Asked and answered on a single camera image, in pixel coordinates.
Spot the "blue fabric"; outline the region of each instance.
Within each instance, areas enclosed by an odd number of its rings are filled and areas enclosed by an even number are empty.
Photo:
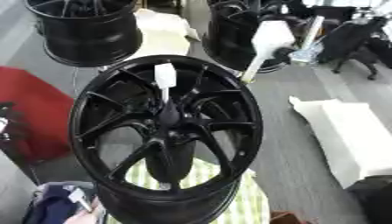
[[[77,209],[69,194],[63,185],[49,185],[42,199],[35,206],[31,203],[23,224],[63,224]]]

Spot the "white foam block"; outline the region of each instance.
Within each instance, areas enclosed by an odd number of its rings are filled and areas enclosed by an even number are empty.
[[[311,125],[343,188],[365,177],[392,174],[392,136],[368,104],[296,97],[290,103]]]

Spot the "white paper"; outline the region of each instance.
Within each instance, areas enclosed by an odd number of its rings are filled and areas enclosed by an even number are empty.
[[[392,42],[392,21],[389,21],[382,30],[387,34],[389,41]]]
[[[199,39],[188,22],[177,15],[140,9],[135,16],[143,42],[127,60],[150,55],[187,55],[191,44],[186,37]]]
[[[375,7],[383,0],[303,0],[307,6],[335,6],[335,7]]]
[[[365,177],[392,175],[392,136],[368,104],[296,97],[290,103],[311,125],[343,188]]]

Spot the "red chair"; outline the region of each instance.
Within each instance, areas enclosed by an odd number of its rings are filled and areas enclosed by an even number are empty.
[[[26,137],[17,144],[27,161],[58,158],[70,151],[71,97],[24,70],[0,66],[0,102],[14,102],[12,109],[23,115]]]

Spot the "green and white striped towel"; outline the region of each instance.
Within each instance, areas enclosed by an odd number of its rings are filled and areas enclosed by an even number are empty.
[[[180,185],[189,188],[204,183],[220,172],[220,167],[195,158],[193,166]],[[227,210],[212,224],[268,224],[270,223],[270,208],[268,199],[257,183],[253,180],[255,173],[245,171],[241,177],[240,189]],[[147,172],[142,160],[129,169],[126,180],[137,186],[158,190],[159,183]],[[108,218],[108,224],[119,224],[114,218]]]

